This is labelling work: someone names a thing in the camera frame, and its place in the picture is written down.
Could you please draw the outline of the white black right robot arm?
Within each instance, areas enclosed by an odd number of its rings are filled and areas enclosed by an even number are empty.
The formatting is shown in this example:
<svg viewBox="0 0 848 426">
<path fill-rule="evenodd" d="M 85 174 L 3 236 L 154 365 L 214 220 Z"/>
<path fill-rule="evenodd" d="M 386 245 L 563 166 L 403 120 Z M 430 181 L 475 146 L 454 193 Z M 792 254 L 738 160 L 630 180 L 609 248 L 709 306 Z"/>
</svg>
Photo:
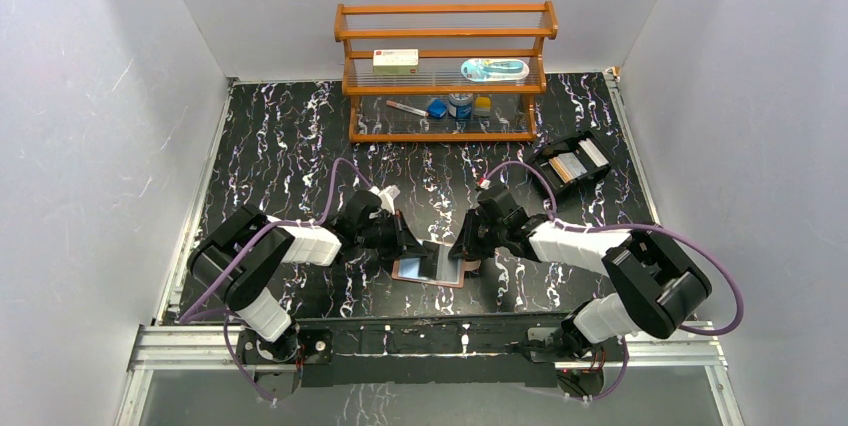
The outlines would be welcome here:
<svg viewBox="0 0 848 426">
<path fill-rule="evenodd" d="M 551 344 L 577 360 L 603 342 L 633 332 L 666 339 L 711 294 L 691 257 L 661 228 L 637 224 L 605 230 L 529 215 L 503 185 L 480 191 L 449 256 L 483 261 L 505 248 L 534 262 L 565 263 L 608 278 L 613 293 L 569 313 Z"/>
</svg>

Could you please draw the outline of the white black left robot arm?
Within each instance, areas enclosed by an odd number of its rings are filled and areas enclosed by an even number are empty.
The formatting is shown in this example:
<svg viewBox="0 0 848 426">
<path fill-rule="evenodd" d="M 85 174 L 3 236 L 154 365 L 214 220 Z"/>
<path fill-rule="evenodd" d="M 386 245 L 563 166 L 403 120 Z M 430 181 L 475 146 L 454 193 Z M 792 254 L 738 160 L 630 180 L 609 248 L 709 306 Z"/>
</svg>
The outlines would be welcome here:
<svg viewBox="0 0 848 426">
<path fill-rule="evenodd" d="M 188 272 L 231 314 L 260 338 L 275 362 L 294 357 L 299 346 L 295 319 L 279 304 L 268 283 L 283 264 L 332 265 L 350 250 L 369 249 L 382 260 L 424 258 L 389 188 L 360 190 L 322 222 L 274 219 L 244 205 L 190 254 Z"/>
</svg>

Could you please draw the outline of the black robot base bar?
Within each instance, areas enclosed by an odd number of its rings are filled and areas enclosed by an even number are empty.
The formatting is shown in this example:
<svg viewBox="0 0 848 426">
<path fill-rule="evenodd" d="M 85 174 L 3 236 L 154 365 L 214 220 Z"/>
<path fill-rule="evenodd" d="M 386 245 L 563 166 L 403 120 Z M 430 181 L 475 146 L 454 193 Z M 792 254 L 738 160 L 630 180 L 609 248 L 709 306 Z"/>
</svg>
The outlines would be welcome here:
<svg viewBox="0 0 848 426">
<path fill-rule="evenodd" d="M 366 383 L 555 385 L 568 360 L 561 313 L 309 319 L 327 352 L 305 367 L 306 387 Z"/>
</svg>

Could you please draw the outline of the brown leather card holder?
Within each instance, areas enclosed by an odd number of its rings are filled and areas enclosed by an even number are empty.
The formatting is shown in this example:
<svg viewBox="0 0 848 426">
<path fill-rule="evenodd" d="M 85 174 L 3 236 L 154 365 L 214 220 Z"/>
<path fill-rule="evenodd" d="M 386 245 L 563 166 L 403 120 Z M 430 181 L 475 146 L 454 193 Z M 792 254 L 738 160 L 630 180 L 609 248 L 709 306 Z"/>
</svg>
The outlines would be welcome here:
<svg viewBox="0 0 848 426">
<path fill-rule="evenodd" d="M 391 272 L 391 277 L 394 280 L 406 281 L 406 282 L 415 282 L 415 283 L 420 283 L 420 284 L 430 284 L 430 285 L 450 287 L 450 288 L 462 288 L 463 285 L 464 285 L 464 282 L 465 282 L 466 275 L 470 272 L 477 271 L 481 266 L 480 261 L 474 261 L 474 262 L 464 261 L 464 271 L 465 271 L 464 279 L 459 284 L 449 284 L 449 283 L 438 282 L 435 279 L 435 273 L 436 273 L 436 261 L 437 261 L 437 253 L 438 253 L 439 246 L 442 245 L 442 244 L 445 244 L 445 245 L 449 245 L 451 247 L 452 244 L 438 243 L 438 242 L 431 242 L 431 241 L 425 241 L 422 244 L 429 251 L 429 255 L 427 257 L 421 258 L 422 259 L 422 265 L 421 265 L 421 276 L 422 276 L 422 278 L 419 279 L 419 280 L 404 280 L 404 279 L 398 278 L 397 275 L 396 275 L 396 271 L 397 271 L 397 263 L 400 259 L 397 259 L 393 263 L 393 269 L 392 269 L 392 272 Z"/>
</svg>

